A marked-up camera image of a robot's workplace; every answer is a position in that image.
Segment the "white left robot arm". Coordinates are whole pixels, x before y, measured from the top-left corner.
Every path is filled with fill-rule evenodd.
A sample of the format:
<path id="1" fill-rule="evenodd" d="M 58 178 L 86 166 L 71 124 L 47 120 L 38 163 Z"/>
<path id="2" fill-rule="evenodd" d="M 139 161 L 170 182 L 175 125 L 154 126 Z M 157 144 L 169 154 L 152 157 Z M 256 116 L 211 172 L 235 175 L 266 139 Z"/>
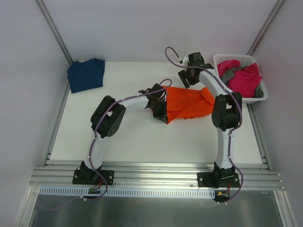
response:
<path id="1" fill-rule="evenodd" d="M 140 90 L 134 96 L 116 100 L 111 96 L 103 98 L 91 116 L 93 137 L 87 157 L 81 162 L 80 173 L 88 183 L 99 180 L 106 138 L 119 129 L 127 112 L 150 109 L 153 118 L 168 123 L 166 88 L 156 83 L 152 88 Z"/>

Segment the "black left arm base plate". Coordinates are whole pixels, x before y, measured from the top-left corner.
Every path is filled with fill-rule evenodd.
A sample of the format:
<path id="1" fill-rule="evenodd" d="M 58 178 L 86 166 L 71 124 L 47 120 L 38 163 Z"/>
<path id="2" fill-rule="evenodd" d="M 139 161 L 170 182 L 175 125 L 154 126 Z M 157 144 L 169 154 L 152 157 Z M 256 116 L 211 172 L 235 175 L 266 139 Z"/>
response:
<path id="1" fill-rule="evenodd" d="M 108 185 L 113 185 L 114 183 L 114 174 L 115 172 L 113 170 L 100 170 L 99 173 L 103 176 L 103 178 L 106 180 Z M 93 173 L 92 177 L 87 177 L 80 169 L 76 169 L 74 171 L 72 184 L 81 184 L 81 185 L 98 185 L 100 183 L 105 185 L 105 182 L 98 174 L 95 172 Z"/>

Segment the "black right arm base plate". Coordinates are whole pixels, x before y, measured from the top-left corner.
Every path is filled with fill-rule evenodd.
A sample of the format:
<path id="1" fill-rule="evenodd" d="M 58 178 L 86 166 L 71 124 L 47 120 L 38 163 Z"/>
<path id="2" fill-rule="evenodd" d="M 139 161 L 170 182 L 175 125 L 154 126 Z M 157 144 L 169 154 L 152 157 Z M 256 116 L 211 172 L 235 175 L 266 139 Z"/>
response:
<path id="1" fill-rule="evenodd" d="M 220 187 L 224 188 L 239 188 L 240 181 L 238 174 L 235 173 L 231 177 L 220 179 L 215 176 L 212 172 L 198 172 L 197 174 L 197 183 L 199 187 L 209 187 L 218 189 Z"/>

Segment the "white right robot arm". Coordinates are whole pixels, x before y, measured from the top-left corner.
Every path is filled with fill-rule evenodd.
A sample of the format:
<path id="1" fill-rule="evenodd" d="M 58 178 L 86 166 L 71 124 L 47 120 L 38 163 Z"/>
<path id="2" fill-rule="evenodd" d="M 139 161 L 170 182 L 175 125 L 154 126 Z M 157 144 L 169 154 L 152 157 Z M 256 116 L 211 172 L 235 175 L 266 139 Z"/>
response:
<path id="1" fill-rule="evenodd" d="M 211 173 L 202 176 L 202 182 L 207 187 L 227 187 L 234 178 L 233 163 L 234 134 L 242 124 L 242 96 L 230 90 L 215 74 L 212 65 L 205 63 L 201 53 L 192 53 L 184 58 L 178 58 L 183 68 L 178 73 L 185 88 L 202 83 L 214 97 L 212 122 L 217 129 L 218 151 Z"/>

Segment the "orange t shirt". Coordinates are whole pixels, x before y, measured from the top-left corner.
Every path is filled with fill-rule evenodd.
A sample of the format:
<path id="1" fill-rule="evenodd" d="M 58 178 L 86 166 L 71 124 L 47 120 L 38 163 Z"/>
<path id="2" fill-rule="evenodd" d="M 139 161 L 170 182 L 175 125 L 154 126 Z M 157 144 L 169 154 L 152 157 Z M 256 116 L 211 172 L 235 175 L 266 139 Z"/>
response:
<path id="1" fill-rule="evenodd" d="M 166 89 L 168 123 L 175 119 L 193 119 L 212 113 L 214 98 L 207 88 L 201 90 L 169 87 Z"/>

